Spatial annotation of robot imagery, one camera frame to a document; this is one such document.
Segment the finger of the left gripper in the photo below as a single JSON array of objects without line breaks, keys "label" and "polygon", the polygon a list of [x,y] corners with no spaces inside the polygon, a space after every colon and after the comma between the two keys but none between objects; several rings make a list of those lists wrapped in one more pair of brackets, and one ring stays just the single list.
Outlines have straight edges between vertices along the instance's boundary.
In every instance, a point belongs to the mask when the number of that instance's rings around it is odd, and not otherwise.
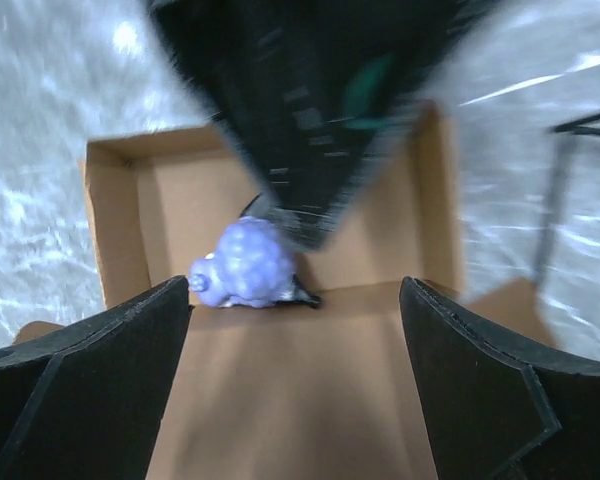
[{"label": "finger of the left gripper", "polygon": [[150,1],[178,76],[292,248],[319,249],[414,130],[481,1]]}]

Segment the purple bumpy toy figure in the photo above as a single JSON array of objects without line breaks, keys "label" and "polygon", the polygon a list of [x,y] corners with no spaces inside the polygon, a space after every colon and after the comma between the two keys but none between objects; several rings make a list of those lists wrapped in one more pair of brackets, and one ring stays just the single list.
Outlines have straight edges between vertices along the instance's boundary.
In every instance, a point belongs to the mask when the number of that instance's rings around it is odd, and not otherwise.
[{"label": "purple bumpy toy figure", "polygon": [[262,194],[226,227],[212,252],[194,260],[188,283],[213,308],[321,306],[321,297],[299,280],[294,252],[270,220],[270,202]]}]

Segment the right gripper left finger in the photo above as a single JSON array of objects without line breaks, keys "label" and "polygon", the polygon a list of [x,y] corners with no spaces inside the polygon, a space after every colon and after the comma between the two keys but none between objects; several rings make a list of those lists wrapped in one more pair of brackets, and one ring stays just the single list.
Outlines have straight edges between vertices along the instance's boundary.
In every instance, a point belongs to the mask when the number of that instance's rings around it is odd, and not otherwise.
[{"label": "right gripper left finger", "polygon": [[189,321],[176,276],[0,349],[0,479],[145,478]]}]

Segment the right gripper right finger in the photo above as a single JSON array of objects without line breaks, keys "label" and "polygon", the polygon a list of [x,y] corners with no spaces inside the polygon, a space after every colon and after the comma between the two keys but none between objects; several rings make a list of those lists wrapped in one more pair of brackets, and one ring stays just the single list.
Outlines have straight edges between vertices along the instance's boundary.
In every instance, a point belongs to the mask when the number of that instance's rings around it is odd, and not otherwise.
[{"label": "right gripper right finger", "polygon": [[559,350],[519,278],[469,306],[406,278],[403,331],[442,479],[600,479],[600,361]]}]

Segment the brown cardboard express box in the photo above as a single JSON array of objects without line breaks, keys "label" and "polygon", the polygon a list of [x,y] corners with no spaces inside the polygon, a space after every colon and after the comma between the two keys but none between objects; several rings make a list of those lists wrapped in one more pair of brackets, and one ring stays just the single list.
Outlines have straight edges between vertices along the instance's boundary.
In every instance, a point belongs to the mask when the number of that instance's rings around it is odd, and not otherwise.
[{"label": "brown cardboard express box", "polygon": [[[255,192],[208,127],[89,143],[81,168],[106,311],[211,251]],[[319,252],[322,306],[212,309],[190,321],[143,479],[442,479],[400,310],[406,278],[464,288],[450,125],[415,138]]]}]

